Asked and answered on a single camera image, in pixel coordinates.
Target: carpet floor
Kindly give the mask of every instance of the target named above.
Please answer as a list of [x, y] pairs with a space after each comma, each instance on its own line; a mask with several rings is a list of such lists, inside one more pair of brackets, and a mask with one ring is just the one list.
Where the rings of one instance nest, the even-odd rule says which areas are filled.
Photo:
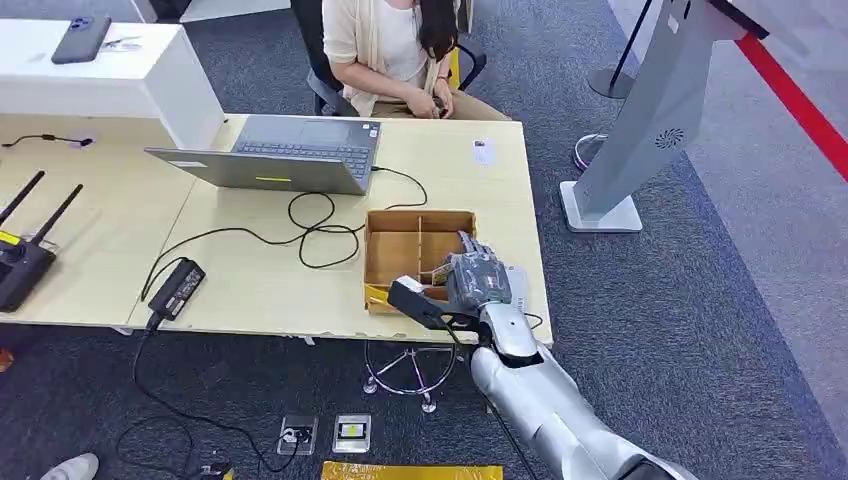
[[[702, 479], [848, 478], [844, 454], [685, 156], [635, 195], [641, 234], [567, 230], [556, 190], [578, 176], [568, 152], [582, 135], [607, 127], [620, 107], [585, 80], [624, 45], [606, 2], [477, 0], [474, 22], [490, 60], [469, 92], [524, 122], [553, 351], [597, 415]], [[290, 12], [187, 29], [226, 111], [310, 111], [306, 56]], [[103, 461], [98, 479], [172, 478], [114, 454], [132, 422], [165, 413], [133, 389], [137, 337], [0, 328], [2, 343], [18, 355], [0, 376], [0, 479], [38, 478], [87, 450]], [[438, 410], [425, 415], [417, 398], [362, 393], [361, 358], [362, 344], [354, 341], [307, 347], [290, 339], [169, 333], [152, 340], [143, 376], [173, 403], [238, 423], [265, 444], [282, 415], [318, 415], [316, 453], [261, 478], [317, 479], [326, 459], [503, 464], [507, 478], [529, 478], [464, 370], [439, 391]], [[374, 416], [371, 451], [329, 453], [334, 416], [358, 412]], [[192, 465], [230, 458], [239, 478], [255, 478], [244, 439], [203, 425], [190, 429]], [[173, 428], [126, 439], [128, 453], [174, 468], [185, 448]]]

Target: speaker grille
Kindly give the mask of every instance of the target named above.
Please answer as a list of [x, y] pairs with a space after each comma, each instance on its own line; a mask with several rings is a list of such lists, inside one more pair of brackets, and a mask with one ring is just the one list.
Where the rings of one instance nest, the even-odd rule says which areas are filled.
[[684, 138], [686, 138], [686, 135], [683, 133], [683, 129], [669, 128], [657, 135], [657, 138], [654, 139], [654, 145], [660, 150], [677, 148], [683, 144]]

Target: red barrier tape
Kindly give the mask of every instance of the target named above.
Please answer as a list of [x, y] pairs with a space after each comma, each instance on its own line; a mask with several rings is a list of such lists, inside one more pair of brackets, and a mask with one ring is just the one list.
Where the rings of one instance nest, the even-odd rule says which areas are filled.
[[804, 92], [771, 56], [766, 47], [753, 34], [736, 41], [751, 65], [771, 87], [777, 98], [795, 117], [801, 128], [819, 150], [830, 160], [837, 172], [848, 181], [848, 142], [836, 131], [821, 111], [804, 95]]

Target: black hair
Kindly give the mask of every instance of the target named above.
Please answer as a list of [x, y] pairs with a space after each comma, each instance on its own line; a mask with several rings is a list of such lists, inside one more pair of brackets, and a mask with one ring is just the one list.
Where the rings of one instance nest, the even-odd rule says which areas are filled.
[[432, 58], [441, 61], [459, 43], [454, 0], [418, 0], [421, 29], [418, 41]]

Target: floor power socket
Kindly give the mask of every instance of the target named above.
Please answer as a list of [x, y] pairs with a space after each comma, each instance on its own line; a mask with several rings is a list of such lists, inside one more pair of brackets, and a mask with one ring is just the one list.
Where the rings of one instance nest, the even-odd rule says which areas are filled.
[[[315, 451], [315, 440], [318, 437], [318, 417], [306, 415], [286, 415], [283, 417], [283, 424], [280, 426], [280, 441], [277, 444], [277, 453], [280, 455], [312, 455]], [[297, 445], [295, 452], [295, 442], [291, 441], [291, 436], [300, 438], [300, 444]]]

